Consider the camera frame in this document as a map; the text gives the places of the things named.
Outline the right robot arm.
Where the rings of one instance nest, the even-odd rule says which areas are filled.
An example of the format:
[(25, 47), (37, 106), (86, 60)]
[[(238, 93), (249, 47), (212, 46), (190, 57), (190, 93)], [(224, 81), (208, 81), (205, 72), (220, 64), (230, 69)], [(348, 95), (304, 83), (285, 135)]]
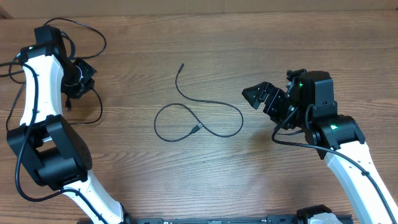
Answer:
[(382, 181), (370, 155), (366, 138), (351, 116), (338, 114), (333, 79), (325, 71), (287, 72), (287, 90), (262, 82), (242, 91), (254, 108), (264, 104), (276, 127), (298, 128), (305, 143), (316, 149), (334, 173), (360, 223), (397, 223), (397, 204)]

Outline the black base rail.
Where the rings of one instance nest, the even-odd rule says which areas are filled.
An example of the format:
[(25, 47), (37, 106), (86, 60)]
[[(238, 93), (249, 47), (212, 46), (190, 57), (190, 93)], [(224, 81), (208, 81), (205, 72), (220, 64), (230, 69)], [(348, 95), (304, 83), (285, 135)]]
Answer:
[(267, 215), (266, 217), (242, 218), (188, 218), (188, 219), (162, 219), (162, 218), (137, 218), (136, 224), (353, 224), (352, 215), (335, 215), (325, 205), (314, 205), (301, 208), (296, 214)]

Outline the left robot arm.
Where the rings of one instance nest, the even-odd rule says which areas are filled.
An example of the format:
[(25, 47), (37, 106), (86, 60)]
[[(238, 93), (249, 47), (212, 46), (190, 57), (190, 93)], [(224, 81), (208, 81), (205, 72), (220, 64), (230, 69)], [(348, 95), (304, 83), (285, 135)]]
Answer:
[(53, 190), (49, 197), (66, 195), (93, 223), (132, 223), (126, 209), (113, 199), (92, 171), (88, 146), (62, 108), (94, 89), (96, 70), (83, 58), (68, 54), (67, 35), (56, 27), (43, 25), (34, 30), (36, 43), (21, 49), (15, 64), (25, 73), (25, 107), (16, 129), (7, 132), (7, 142), (17, 156), (15, 183), (28, 201), (39, 202), (23, 192), (20, 170), (25, 168), (39, 186)]

